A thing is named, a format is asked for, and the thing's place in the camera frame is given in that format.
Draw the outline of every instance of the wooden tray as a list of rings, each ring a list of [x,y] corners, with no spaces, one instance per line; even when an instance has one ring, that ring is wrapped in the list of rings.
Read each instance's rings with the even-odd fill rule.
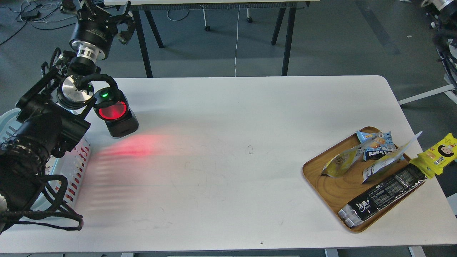
[[[379,129],[374,127],[365,127],[360,131],[366,133],[377,133]],[[362,171],[366,167],[370,166],[374,160],[370,161],[357,161],[354,165],[348,170],[348,172],[339,178],[332,178],[329,176],[322,176],[322,168],[324,165],[333,157],[338,155],[344,150],[350,149],[356,145],[359,145],[360,141],[357,138],[356,134],[346,138],[345,140],[339,142],[335,146],[331,147],[327,151],[323,152],[322,154],[314,157],[312,160],[308,161],[303,165],[303,175],[308,180],[308,182],[314,187],[316,192],[322,197],[324,202],[330,207],[333,213],[337,216],[339,220],[340,217],[338,216],[338,211],[341,210],[349,201],[353,198],[358,196],[359,194],[365,192],[370,187],[378,184],[384,178],[394,174],[396,171],[400,170],[401,168],[405,167],[408,163],[410,158],[404,154],[405,160],[398,161],[392,168],[390,168],[385,174],[379,177],[375,181],[367,182],[362,184],[363,175]],[[373,222],[381,218],[386,212],[392,209],[395,205],[401,202],[407,195],[400,198],[393,204],[387,206],[386,208],[382,209],[378,213],[376,213],[373,217],[366,220],[364,223],[354,226],[354,227],[347,227],[346,224],[341,221],[346,228],[353,232],[362,232],[367,227],[369,227]]]

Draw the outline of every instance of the white plastic basket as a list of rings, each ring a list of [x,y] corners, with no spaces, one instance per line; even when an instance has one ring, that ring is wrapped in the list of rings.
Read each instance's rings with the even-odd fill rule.
[[[16,121],[16,117],[20,111],[19,108],[15,108],[0,116],[1,142],[5,142],[22,125],[20,122]],[[51,156],[46,163],[46,174],[60,174],[67,178],[68,187],[67,192],[65,193],[65,201],[72,208],[74,208],[74,205],[76,204],[89,157],[90,144],[87,139],[83,137],[71,152],[65,153],[65,155],[59,159]],[[51,181],[49,182],[49,185],[55,190],[60,188],[60,182],[58,181]],[[33,204],[32,210],[45,210],[49,206],[51,206],[51,204],[43,194],[40,194]]]

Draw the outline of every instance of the black snack package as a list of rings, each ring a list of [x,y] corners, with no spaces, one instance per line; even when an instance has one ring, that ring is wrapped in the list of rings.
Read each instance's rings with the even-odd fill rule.
[[[355,197],[338,212],[348,227],[360,225],[427,179],[416,166],[405,168]]]

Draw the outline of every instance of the black cable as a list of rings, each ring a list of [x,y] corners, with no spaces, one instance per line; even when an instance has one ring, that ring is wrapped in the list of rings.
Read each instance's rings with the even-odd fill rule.
[[[11,8],[9,8],[7,6],[0,6],[0,8],[8,8],[8,9],[10,9],[10,11],[13,11],[13,9],[11,9]]]
[[[16,31],[16,33],[14,33],[11,37],[9,37],[8,39],[6,39],[5,41],[1,42],[1,43],[0,43],[0,46],[1,46],[2,44],[6,43],[8,40],[12,39],[17,33],[19,33],[19,31],[21,31],[21,30],[26,26],[26,24],[27,24],[27,23],[24,23],[24,25],[22,25],[22,27],[21,27],[18,31]]]
[[[41,75],[44,77],[46,75],[46,69],[49,69],[49,65],[47,62],[44,62],[41,65]]]
[[[62,52],[60,51],[60,48],[56,47],[54,50],[52,56],[51,56],[51,62],[49,63],[49,66],[52,67],[54,66],[54,61],[56,60],[56,57],[58,58]]]
[[[76,22],[74,22],[74,23],[70,23],[70,24],[67,24],[67,25],[61,26],[61,27],[55,27],[55,28],[38,28],[38,27],[33,26],[29,21],[27,21],[27,23],[30,24],[30,26],[34,27],[35,29],[39,29],[39,30],[55,30],[55,29],[60,29],[60,28],[64,28],[64,27],[68,27],[68,26],[71,26],[71,25],[76,24]]]
[[[24,12],[26,12],[27,7],[32,6],[32,2],[30,2],[26,7],[24,7],[24,9],[22,9],[22,4],[24,4],[24,2],[21,3],[21,10],[19,11],[19,14],[16,16],[15,21],[18,21],[17,18],[20,17]]]
[[[45,211],[56,211],[56,210],[59,210],[61,212],[65,212],[66,210],[63,209],[62,207],[60,207],[60,203],[57,201],[63,201],[63,196],[62,196],[62,199],[58,199],[55,192],[52,190],[51,186],[49,185],[49,183],[46,183],[45,184],[45,187],[46,189],[54,196],[54,199],[51,198],[51,196],[49,195],[49,193],[44,189],[42,191],[44,197],[48,200],[48,202],[50,202],[51,206],[49,208],[47,208]],[[65,191],[67,190],[67,188],[61,188],[60,190],[63,190],[64,193]]]
[[[58,7],[57,7],[56,9],[54,9],[52,12],[48,13],[45,17],[40,18],[40,19],[38,19],[38,20],[33,20],[33,21],[41,21],[41,20],[43,20],[43,19],[46,19],[49,15],[53,14],[53,13],[54,13],[55,11],[57,11],[57,10],[58,10]]]
[[[0,218],[0,221],[3,223],[8,223],[8,224],[23,224],[23,225],[29,225],[29,224],[35,224],[35,225],[41,225],[41,226],[46,226],[46,227],[51,227],[55,229],[63,229],[66,231],[72,231],[72,230],[81,230],[83,227],[83,219],[81,215],[74,215],[74,214],[68,214],[68,213],[61,213],[61,212],[4,212],[2,213],[2,216],[12,216],[13,218],[15,216],[19,217],[27,217],[29,219],[44,219],[48,217],[60,217],[60,218],[67,218],[71,219],[74,221],[78,222],[78,226],[74,227],[61,227],[53,224],[48,224],[48,223],[43,223],[43,222],[34,222],[34,221],[24,221],[24,220],[9,220],[6,218]]]
[[[75,215],[78,215],[70,206],[68,206],[68,204],[66,202],[63,201],[63,198],[64,198],[64,195],[67,191],[67,188],[68,188],[68,180],[66,179],[66,177],[64,177],[63,175],[44,175],[44,177],[46,177],[46,180],[43,181],[43,178],[40,178],[40,182],[42,184],[44,184],[44,187],[51,193],[51,195],[54,197],[54,200],[52,200],[48,194],[48,192],[43,189],[42,192],[43,192],[43,195],[46,197],[46,199],[51,203],[51,204],[54,204],[54,202],[59,199],[60,201],[60,207],[59,207],[59,210],[61,212],[69,212],[71,214],[75,214]],[[59,180],[60,181],[60,189],[58,190],[58,192],[56,193],[51,185],[49,184],[49,181],[52,181],[52,180]]]

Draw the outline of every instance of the white cable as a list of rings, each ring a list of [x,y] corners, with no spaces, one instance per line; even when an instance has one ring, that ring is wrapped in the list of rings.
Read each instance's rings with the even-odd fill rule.
[[[64,19],[61,19],[61,20],[58,20],[58,21],[47,21],[46,19],[44,19],[44,20],[42,20],[42,21],[29,21],[29,22],[50,23],[50,22],[65,21],[65,20],[72,19],[72,18],[76,18],[76,16],[67,17],[67,18],[64,18]]]
[[[24,21],[24,20],[20,17],[20,16],[21,16],[21,13],[23,13],[23,12],[26,10],[26,8],[30,6],[30,4],[29,4],[29,5],[27,5],[27,6],[24,8],[24,10],[22,10],[22,6],[24,5],[25,2],[27,2],[27,0],[22,1],[22,3],[21,3],[21,8],[19,9],[19,11],[17,11],[17,12],[19,13],[19,15],[17,15],[17,17],[19,17],[20,21]]]
[[[187,13],[184,17],[182,17],[181,19],[177,19],[177,20],[173,20],[172,18],[170,18],[170,11],[171,10],[168,10],[167,11],[167,18],[170,20],[170,21],[182,21],[184,20],[184,18],[186,18],[188,15],[189,15],[189,9],[187,9]]]
[[[58,4],[57,3],[47,3],[47,4],[42,5],[40,8],[50,11],[52,9],[58,8]]]
[[[240,10],[240,6],[238,5],[238,20],[236,21],[235,77],[236,77],[236,53],[238,50],[239,10]]]

